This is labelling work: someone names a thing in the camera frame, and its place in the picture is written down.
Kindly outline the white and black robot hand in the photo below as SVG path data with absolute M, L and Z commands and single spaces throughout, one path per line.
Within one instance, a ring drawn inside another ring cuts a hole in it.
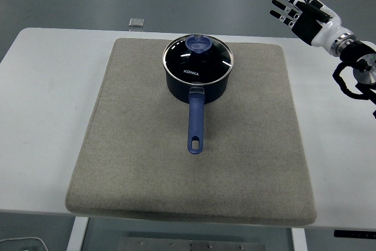
M 294 35 L 310 46 L 322 47 L 339 56 L 340 46 L 355 41 L 353 32 L 342 26 L 341 18 L 319 0 L 272 0 L 278 9 L 270 15 L 288 26 Z

